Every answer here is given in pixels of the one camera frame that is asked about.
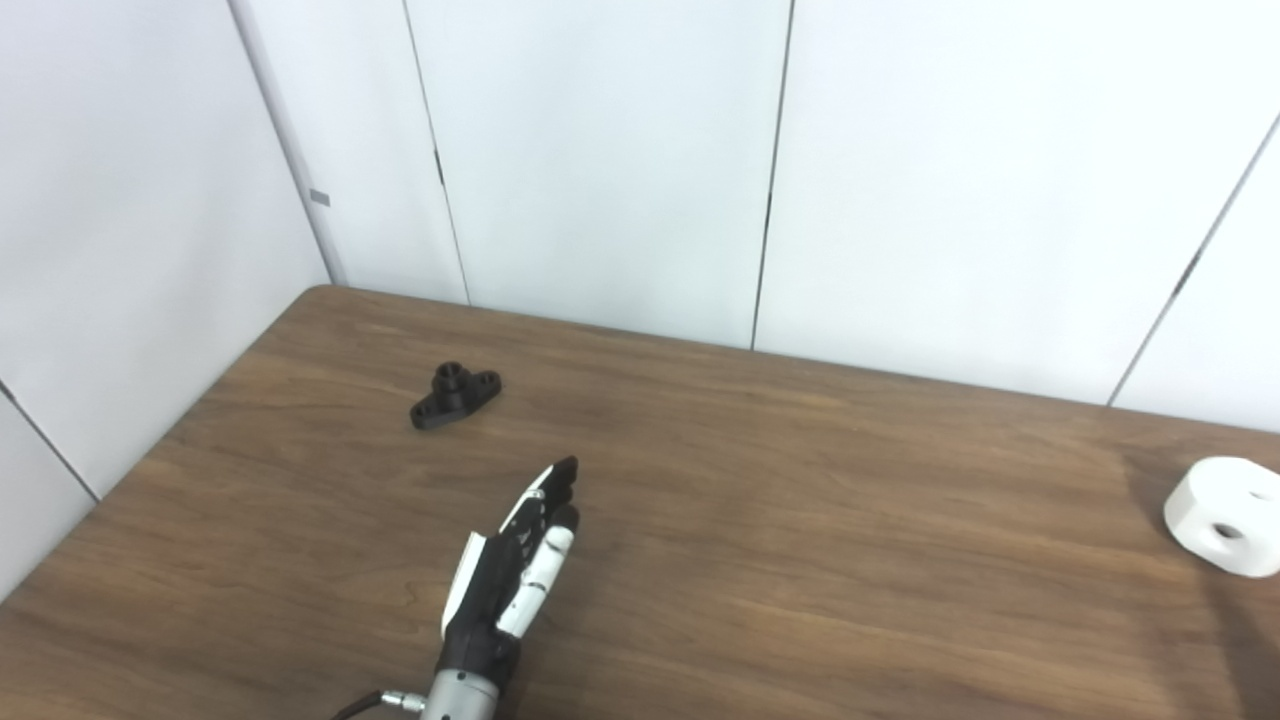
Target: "wooden table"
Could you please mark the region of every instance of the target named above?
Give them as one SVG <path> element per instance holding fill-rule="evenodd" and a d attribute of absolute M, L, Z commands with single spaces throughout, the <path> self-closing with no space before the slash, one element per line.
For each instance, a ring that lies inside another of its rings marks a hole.
<path fill-rule="evenodd" d="M 416 432 L 449 359 L 506 388 Z M 425 689 L 467 532 L 576 454 L 581 534 L 502 716 L 1275 720 L 1280 579 L 1158 509 L 1277 441 L 319 288 L 0 606 L 0 717 Z"/>

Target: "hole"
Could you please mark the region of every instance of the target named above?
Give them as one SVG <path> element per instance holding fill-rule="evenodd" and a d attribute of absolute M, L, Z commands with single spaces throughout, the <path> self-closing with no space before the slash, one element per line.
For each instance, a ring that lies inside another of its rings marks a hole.
<path fill-rule="evenodd" d="M 1215 523 L 1213 530 L 1226 539 L 1240 539 L 1244 537 L 1244 533 L 1240 530 L 1236 530 L 1231 525 L 1224 525 L 1222 523 Z"/>

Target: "black 3d-printed part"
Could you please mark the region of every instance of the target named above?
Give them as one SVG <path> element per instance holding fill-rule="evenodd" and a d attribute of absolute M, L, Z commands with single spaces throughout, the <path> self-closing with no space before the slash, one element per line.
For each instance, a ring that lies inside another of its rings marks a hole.
<path fill-rule="evenodd" d="M 502 392 L 502 378 L 493 370 L 472 373 L 461 364 L 448 361 L 435 369 L 431 395 L 408 411 L 413 427 L 428 430 L 456 423 L 484 407 Z"/>

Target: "white wall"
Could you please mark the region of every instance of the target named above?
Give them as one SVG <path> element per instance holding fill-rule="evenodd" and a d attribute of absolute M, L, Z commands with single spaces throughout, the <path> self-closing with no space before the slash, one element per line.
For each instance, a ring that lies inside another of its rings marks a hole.
<path fill-rule="evenodd" d="M 751 334 L 786 0 L 410 0 L 471 301 Z"/>
<path fill-rule="evenodd" d="M 1119 407 L 1280 432 L 1280 140 L 1222 219 Z"/>
<path fill-rule="evenodd" d="M 1106 402 L 1280 108 L 1276 28 L 797 0 L 756 348 Z"/>
<path fill-rule="evenodd" d="M 466 302 L 401 0 L 232 0 L 344 284 Z"/>
<path fill-rule="evenodd" d="M 326 281 L 221 0 L 0 23 L 0 378 L 109 491 Z"/>
<path fill-rule="evenodd" d="M 93 498 L 0 395 L 0 600 L 91 507 Z"/>

